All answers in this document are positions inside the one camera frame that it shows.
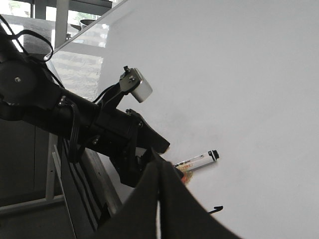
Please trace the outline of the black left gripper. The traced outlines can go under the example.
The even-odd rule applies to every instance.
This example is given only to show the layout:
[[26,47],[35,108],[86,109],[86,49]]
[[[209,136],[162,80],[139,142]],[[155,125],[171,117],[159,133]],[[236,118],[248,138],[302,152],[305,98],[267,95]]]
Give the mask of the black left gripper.
[[119,110],[111,114],[98,109],[86,110],[86,147],[108,156],[121,183],[136,187],[118,212],[92,236],[93,239],[157,237],[159,169],[154,161],[147,165],[148,157],[142,157],[139,162],[136,148],[152,147],[158,153],[165,153],[169,146],[170,143],[134,110],[127,114]]

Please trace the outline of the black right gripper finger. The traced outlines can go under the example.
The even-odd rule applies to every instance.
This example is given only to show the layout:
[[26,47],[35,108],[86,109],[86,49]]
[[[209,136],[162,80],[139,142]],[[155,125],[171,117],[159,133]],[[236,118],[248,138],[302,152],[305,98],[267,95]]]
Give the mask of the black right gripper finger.
[[159,170],[162,239],[238,239],[213,218],[182,183],[175,168],[152,150]]

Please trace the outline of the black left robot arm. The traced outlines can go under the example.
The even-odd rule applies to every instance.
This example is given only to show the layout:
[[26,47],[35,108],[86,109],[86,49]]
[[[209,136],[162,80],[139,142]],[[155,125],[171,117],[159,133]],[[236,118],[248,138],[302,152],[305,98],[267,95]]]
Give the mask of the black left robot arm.
[[143,101],[151,88],[136,68],[124,68],[119,81],[94,101],[65,89],[40,60],[19,52],[18,34],[0,32],[0,117],[21,120],[58,136],[61,183],[75,235],[92,236],[113,214],[103,194],[94,152],[108,156],[120,181],[135,187],[150,153],[164,153],[169,142],[134,110],[117,105],[125,95]]

